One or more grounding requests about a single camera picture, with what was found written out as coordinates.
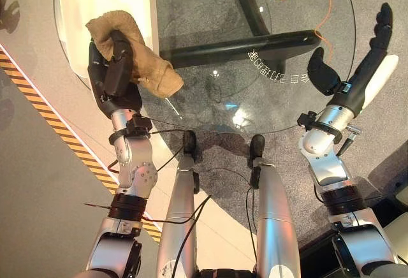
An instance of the black bracket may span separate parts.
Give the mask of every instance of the black bracket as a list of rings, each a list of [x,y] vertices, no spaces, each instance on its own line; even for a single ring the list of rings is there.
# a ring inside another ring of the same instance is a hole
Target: black bracket
[[[324,131],[325,133],[329,133],[335,137],[333,141],[334,144],[338,144],[343,138],[342,133],[325,123],[316,122],[316,115],[317,113],[313,111],[309,111],[307,114],[302,113],[299,116],[298,125],[304,127],[306,131],[316,128]]]
[[[132,119],[126,122],[126,128],[115,131],[109,136],[109,143],[113,145],[115,141],[121,136],[148,136],[149,131],[153,128],[152,122],[146,117],[142,117],[136,113],[132,116]]]

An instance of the robotic hand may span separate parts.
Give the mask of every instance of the robotic hand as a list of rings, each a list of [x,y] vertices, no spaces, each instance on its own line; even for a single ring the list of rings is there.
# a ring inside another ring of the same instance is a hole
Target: robotic hand
[[[157,182],[149,131],[152,124],[140,115],[142,100],[129,83],[133,52],[120,31],[112,31],[113,57],[107,62],[95,44],[89,45],[89,78],[99,109],[112,120],[109,142],[115,147],[119,188],[109,215],[101,223],[86,271],[76,278],[136,277],[140,268],[142,229],[147,198]]]
[[[324,95],[333,95],[322,114],[301,114],[298,124],[306,129],[299,149],[310,164],[317,191],[330,215],[337,235],[332,242],[339,263],[347,277],[377,277],[383,266],[391,269],[382,277],[408,277],[371,208],[365,205],[353,178],[339,156],[361,132],[349,125],[381,90],[398,63],[396,55],[387,55],[392,32],[392,11],[387,3],[381,7],[370,41],[370,52],[357,67],[353,77],[341,82],[336,72],[323,62],[323,49],[317,48],[308,66],[310,80]],[[339,153],[334,145],[342,131],[351,131]]]

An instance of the gray carpet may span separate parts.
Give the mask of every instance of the gray carpet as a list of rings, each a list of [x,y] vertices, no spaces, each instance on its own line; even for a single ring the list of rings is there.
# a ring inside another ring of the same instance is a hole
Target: gray carpet
[[[272,27],[273,33],[312,29],[314,26],[310,26],[310,16],[322,17],[322,11],[311,7],[310,4],[306,8],[295,7],[296,3],[301,4],[303,0],[292,0],[290,3],[294,4],[289,4],[285,8],[274,0],[257,1],[273,9],[273,13],[271,15],[267,13],[265,17],[265,22]],[[400,63],[373,103],[353,121],[353,124],[362,127],[364,132],[343,156],[347,167],[356,177],[366,197],[389,194],[394,190],[396,182],[407,181],[408,156],[406,144],[404,144],[408,139],[406,0],[353,0],[357,34],[353,69],[368,51],[368,41],[373,37],[375,15],[385,1],[389,2],[394,11],[394,30],[389,52],[399,55]],[[354,38],[349,10],[348,6],[334,4],[332,17],[323,29],[327,38],[335,40],[331,65],[343,79],[349,73],[353,56]],[[164,48],[251,36],[237,0],[157,0],[157,12],[160,44]],[[309,56],[305,54],[297,57],[296,60],[290,60],[287,73],[291,71],[303,73]],[[173,108],[142,91],[145,108],[155,118],[177,122],[180,125],[192,124],[201,129],[236,131],[237,128],[233,128],[225,121],[231,115],[220,113],[221,109],[214,104],[215,101],[212,98],[214,88],[208,87],[208,84],[218,85],[217,92],[223,101],[232,97],[237,101],[246,101],[252,108],[258,105],[260,109],[251,111],[254,121],[257,122],[256,126],[249,126],[243,130],[265,132],[295,125],[295,120],[301,112],[318,110],[328,101],[319,95],[310,83],[293,85],[289,87],[291,89],[266,85],[262,80],[264,77],[256,73],[248,63],[249,61],[239,61],[217,64],[217,69],[221,69],[219,70],[221,73],[225,72],[227,79],[220,84],[212,81],[208,83],[208,80],[213,79],[211,72],[214,66],[180,69],[179,73],[186,82],[186,90],[170,100],[177,110],[184,113],[182,120],[175,117]],[[241,94],[232,95],[235,91],[240,91]],[[262,100],[270,103],[269,111],[262,109],[265,106]],[[171,127],[159,122],[156,126],[159,129]],[[297,151],[296,145],[301,133],[302,130],[295,127],[280,133],[265,135],[265,157],[270,158],[277,165],[286,186],[300,246],[329,228],[326,209],[313,195],[307,163]],[[237,221],[247,226],[245,192],[248,187],[241,176],[249,178],[246,155],[252,135],[201,131],[198,131],[197,135],[201,147],[201,162],[196,169],[200,173],[201,188],[208,194],[212,194],[213,199]],[[181,140],[176,135],[167,133],[163,134],[163,138],[172,150],[175,151],[180,147]],[[385,172],[370,174],[373,169]]]

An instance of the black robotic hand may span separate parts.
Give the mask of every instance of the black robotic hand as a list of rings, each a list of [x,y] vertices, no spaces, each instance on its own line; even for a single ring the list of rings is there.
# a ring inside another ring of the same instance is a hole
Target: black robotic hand
[[[347,82],[341,82],[336,71],[323,62],[324,50],[321,47],[314,51],[307,72],[317,90],[327,96],[334,94],[328,105],[344,106],[353,111],[355,117],[363,110],[367,85],[387,55],[392,25],[391,7],[384,3],[377,14],[375,37],[370,40],[371,49]]]

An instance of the metal rod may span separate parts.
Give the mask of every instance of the metal rod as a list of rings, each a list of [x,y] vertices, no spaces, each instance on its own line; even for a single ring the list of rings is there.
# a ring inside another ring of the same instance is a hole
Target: metal rod
[[[160,56],[169,60],[174,68],[242,60],[249,58],[248,53],[253,51],[260,59],[281,62],[304,54],[319,44],[320,39],[314,31],[309,30],[162,50]]]

